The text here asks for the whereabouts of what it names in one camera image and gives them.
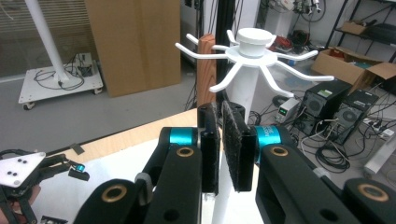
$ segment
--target wooden board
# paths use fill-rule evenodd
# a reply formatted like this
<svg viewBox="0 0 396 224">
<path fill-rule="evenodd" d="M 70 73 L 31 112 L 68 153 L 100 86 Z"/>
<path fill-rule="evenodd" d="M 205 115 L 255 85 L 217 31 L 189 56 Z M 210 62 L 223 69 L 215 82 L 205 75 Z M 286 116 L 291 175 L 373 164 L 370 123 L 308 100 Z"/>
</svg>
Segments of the wooden board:
<svg viewBox="0 0 396 224">
<path fill-rule="evenodd" d="M 212 47 L 215 37 L 212 34 L 202 36 L 198 42 L 199 54 L 216 53 Z M 216 85 L 216 60 L 198 60 L 197 64 L 197 106 L 216 102 L 216 94 L 209 88 Z"/>
</svg>

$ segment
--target shelf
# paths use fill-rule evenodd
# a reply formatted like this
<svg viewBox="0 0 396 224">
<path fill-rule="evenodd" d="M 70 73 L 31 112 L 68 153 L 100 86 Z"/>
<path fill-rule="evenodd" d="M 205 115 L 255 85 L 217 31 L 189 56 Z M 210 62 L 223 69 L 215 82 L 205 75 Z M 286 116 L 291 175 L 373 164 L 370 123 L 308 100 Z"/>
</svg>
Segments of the shelf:
<svg viewBox="0 0 396 224">
<path fill-rule="evenodd" d="M 381 44 L 385 44 L 385 45 L 390 45 L 392 47 L 396 47 L 396 43 L 393 44 L 393 43 L 390 43 L 388 41 L 383 41 L 383 40 L 380 40 L 380 39 L 377 39 L 377 38 L 372 38 L 372 37 L 370 37 L 368 35 L 352 34 L 350 32 L 342 31 L 341 28 L 336 28 L 336 29 L 334 29 L 334 31 L 337 31 L 337 32 L 340 32 L 340 33 L 344 33 L 344 34 L 347 34 L 347 35 L 354 35 L 354 36 L 360 37 L 361 39 L 364 39 L 364 40 L 373 40 L 373 41 L 381 43 Z"/>
</svg>

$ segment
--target power strip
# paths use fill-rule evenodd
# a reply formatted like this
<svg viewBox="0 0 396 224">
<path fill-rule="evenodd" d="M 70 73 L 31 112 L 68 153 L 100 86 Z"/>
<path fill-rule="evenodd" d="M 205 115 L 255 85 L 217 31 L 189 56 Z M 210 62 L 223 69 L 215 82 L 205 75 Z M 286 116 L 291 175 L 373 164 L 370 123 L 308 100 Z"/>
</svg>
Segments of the power strip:
<svg viewBox="0 0 396 224">
<path fill-rule="evenodd" d="M 375 131 L 377 132 L 378 129 L 374 127 L 375 123 L 374 123 L 371 119 L 364 119 L 364 120 L 363 120 L 363 123 L 365 123 L 365 124 L 368 125 L 368 126 L 372 126 L 373 129 L 375 129 Z M 388 138 L 390 138 L 391 136 L 393 136 L 394 134 L 395 134 L 395 132 L 392 131 L 391 129 L 386 129 L 386 130 L 384 130 L 382 133 L 380 133 L 380 134 L 378 135 L 378 137 L 380 137 L 380 138 L 382 138 L 382 139 L 388 139 Z"/>
</svg>

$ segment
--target wooden table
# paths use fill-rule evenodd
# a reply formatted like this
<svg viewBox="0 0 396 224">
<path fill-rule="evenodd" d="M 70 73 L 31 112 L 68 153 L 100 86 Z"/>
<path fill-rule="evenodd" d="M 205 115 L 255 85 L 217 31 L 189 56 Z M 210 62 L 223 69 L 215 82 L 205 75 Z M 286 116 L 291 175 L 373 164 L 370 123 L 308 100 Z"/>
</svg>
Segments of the wooden table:
<svg viewBox="0 0 396 224">
<path fill-rule="evenodd" d="M 76 154 L 73 149 L 62 153 L 71 161 L 83 163 L 158 138 L 163 127 L 192 127 L 196 124 L 197 111 L 192 109 L 82 145 L 85 152 L 80 155 Z"/>
</svg>

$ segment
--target floor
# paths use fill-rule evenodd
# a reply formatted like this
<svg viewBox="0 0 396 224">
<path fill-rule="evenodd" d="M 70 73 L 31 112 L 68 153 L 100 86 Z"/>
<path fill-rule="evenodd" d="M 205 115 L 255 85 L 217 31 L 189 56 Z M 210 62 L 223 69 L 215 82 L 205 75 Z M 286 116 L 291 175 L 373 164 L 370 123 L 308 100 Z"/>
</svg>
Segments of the floor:
<svg viewBox="0 0 396 224">
<path fill-rule="evenodd" d="M 0 83 L 0 151 L 51 152 L 130 129 L 184 110 L 194 85 L 194 70 L 181 65 L 180 84 L 111 98 L 106 90 L 37 102 L 32 110 L 18 104 L 23 80 Z"/>
</svg>

